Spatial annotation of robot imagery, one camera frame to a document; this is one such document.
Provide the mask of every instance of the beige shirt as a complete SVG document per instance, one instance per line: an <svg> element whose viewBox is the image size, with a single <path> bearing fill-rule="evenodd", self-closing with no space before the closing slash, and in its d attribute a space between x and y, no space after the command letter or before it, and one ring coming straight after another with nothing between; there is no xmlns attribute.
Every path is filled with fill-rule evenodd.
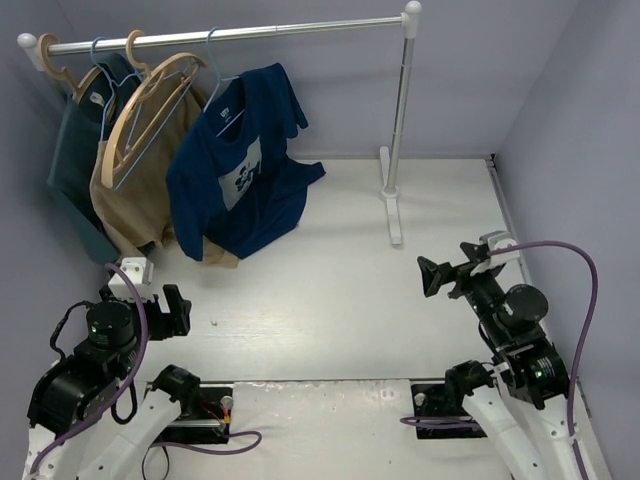
<svg viewBox="0 0 640 480"><path fill-rule="evenodd" d="M131 137L132 144L175 91L181 79L181 75L166 78L157 91L142 102ZM107 235L123 256L141 256L138 249L144 245L153 242L156 247L161 248L175 240L165 177L187 131L200 115L203 101L202 95L198 92L194 94L192 86L149 144L146 152L137 162L133 160L125 167L124 170L129 173L118 190L102 185L100 177L107 142L101 142L99 145L96 165L89 184L91 201ZM128 136L129 132L125 131L118 140L120 151L124 151L124 143ZM114 183L117 184L118 181L119 178L116 178ZM203 238L203 244L202 263L237 267L238 258L235 255L206 238Z"/></svg>

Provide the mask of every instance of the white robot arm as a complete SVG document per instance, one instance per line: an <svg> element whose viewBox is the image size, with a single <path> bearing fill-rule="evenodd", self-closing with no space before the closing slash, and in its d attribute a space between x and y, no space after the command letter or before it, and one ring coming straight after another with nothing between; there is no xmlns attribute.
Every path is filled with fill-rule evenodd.
<svg viewBox="0 0 640 480"><path fill-rule="evenodd" d="M190 329L191 302L181 297L175 285L165 285L163 291L170 311L162 312L157 295L150 291L152 269L153 265L146 258L124 259L121 266L142 298L148 339L186 335ZM200 380L178 367L169 366L158 376L144 402L138 406L134 401L129 419L119 419L115 408L111 407L112 416L127 425L85 471L79 472L79 469L97 421L43 457L41 452L54 440L77 428L85 418L108 411L108 402L119 381L129 376L137 361L141 321L137 318L137 310L132 308L132 293L120 277L114 276L101 289L100 295L102 301L99 303L77 304L88 308L88 337L74 348L73 354L66 355L55 345L68 314L52 335L51 345L60 354L60 360L40 379L31 398L25 480L125 478L132 465L142 460L157 435L181 413L188 411L197 399Z"/></svg>
<svg viewBox="0 0 640 480"><path fill-rule="evenodd" d="M498 285L496 277L504 265L518 258L514 250L520 247L509 233L494 232L480 240L478 245L460 245L469 261L455 267L418 258L426 297L455 283L449 298L464 297L472 307L500 377L495 381L475 361L457 365L446 373L451 401L482 427L515 480L597 480L584 445L569 434L567 398L575 384L539 325L548 312L547 299L530 285L516 285L507 293ZM561 242L529 246L545 244L579 250ZM509 405L521 411L519 417L526 419L525 428L507 408L506 396L511 397ZM580 459L576 448L582 453Z"/></svg>

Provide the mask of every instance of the white metal rack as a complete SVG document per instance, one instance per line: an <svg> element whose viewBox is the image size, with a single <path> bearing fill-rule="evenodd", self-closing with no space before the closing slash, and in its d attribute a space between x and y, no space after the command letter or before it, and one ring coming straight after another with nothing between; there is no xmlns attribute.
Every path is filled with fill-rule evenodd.
<svg viewBox="0 0 640 480"><path fill-rule="evenodd" d="M404 28L404 48L400 67L400 82L398 85L398 97L396 114L393 125L393 138L391 150L384 146L380 148L380 162L382 166L382 198L386 203L387 217L389 221L389 234L392 245L402 244L402 229L400 227L400 215L398 211L399 190L396 185L398 164L400 161L400 144L402 142L402 130L404 128L404 116L409 92L409 78L411 75L411 62L413 47L422 6L416 0L410 1L405 11L396 17L370 18L360 20L343 20L335 22L302 23L293 25L273 25L264 27L231 28L216 30L211 35L212 41L240 40L247 38L274 37L280 35L299 35L304 33L330 32L335 30L351 30L358 28L382 27L401 25ZM202 44L207 40L209 32L189 32L166 35L149 35L139 37L134 42L134 48L160 47L169 45L193 45ZM124 50L126 38L100 40L96 43L95 52L108 52ZM43 60L37 49L38 41L30 33L18 36L20 45L33 65L40 72L45 72ZM50 45L50 56L74 55L89 53L92 42L60 43Z"/></svg>

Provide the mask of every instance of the gray wall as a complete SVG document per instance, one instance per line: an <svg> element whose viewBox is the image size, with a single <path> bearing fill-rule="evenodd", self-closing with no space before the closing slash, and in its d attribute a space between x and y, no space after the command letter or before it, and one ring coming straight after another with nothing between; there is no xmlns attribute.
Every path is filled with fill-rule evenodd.
<svg viewBox="0 0 640 480"><path fill-rule="evenodd" d="M521 240L553 238L593 254L600 297L581 379L614 478L638 478L640 2L581 0L500 150L498 169ZM549 295L566 359L589 300L570 253L527 255Z"/></svg>
<svg viewBox="0 0 640 480"><path fill-rule="evenodd" d="M59 0L83 40L399 15L405 0ZM577 0L427 0L403 152L494 153ZM280 61L311 127L297 153L377 154L391 141L399 27L218 44L224 72Z"/></svg>
<svg viewBox="0 0 640 480"><path fill-rule="evenodd" d="M66 308L94 298L98 268L80 252L51 204L45 180L61 111L47 84L16 45L22 31L71 36L54 0L3 3L0 16L0 467L20 478L27 452L27 406L55 359L49 335ZM63 344L82 331L73 317Z"/></svg>

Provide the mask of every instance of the white floor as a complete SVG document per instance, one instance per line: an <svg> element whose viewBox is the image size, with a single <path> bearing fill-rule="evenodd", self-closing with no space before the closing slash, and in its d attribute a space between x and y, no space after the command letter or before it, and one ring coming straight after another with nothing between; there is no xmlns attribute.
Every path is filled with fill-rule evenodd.
<svg viewBox="0 0 640 480"><path fill-rule="evenodd" d="M417 440L414 429L398 421L411 413L406 380L238 384L234 398L234 431L259 430L263 442L228 457L172 448L169 480L510 478L486 439ZM216 448L252 441L247 437ZM161 452L150 457L148 478L159 480L166 460ZM129 480L140 478L136 469Z"/></svg>
<svg viewBox="0 0 640 480"><path fill-rule="evenodd" d="M489 357L465 301L448 300L448 290L425 299L416 265L418 255L464 261L461 241L505 228L484 161L402 161L402 249L389 243L378 162L323 163L327 176L310 188L299 228L237 270L196 265L178 248L153 258L158 292L176 283L193 301L192 330L150 344L139 381L169 363L207 381L281 381L235 384L232 431L260 430L257 449L170 449L169 480L508 480L486 439L417 440L398 421L412 413L409 382L376 380L442 377ZM504 288L522 281L515 265L500 279ZM598 478L610 478L581 401L577 414ZM86 458L119 428L105 417ZM148 478L163 478L165 465L152 453ZM140 478L136 468L129 480Z"/></svg>
<svg viewBox="0 0 640 480"><path fill-rule="evenodd" d="M489 357L464 300L422 295L419 255L465 260L461 241L505 229L483 160L402 160L405 245L389 243L376 160L323 162L299 227L237 270L197 265L176 246L154 284L193 301L187 337L149 346L141 380L168 363L208 381L434 378ZM522 281L514 265L500 277Z"/></svg>

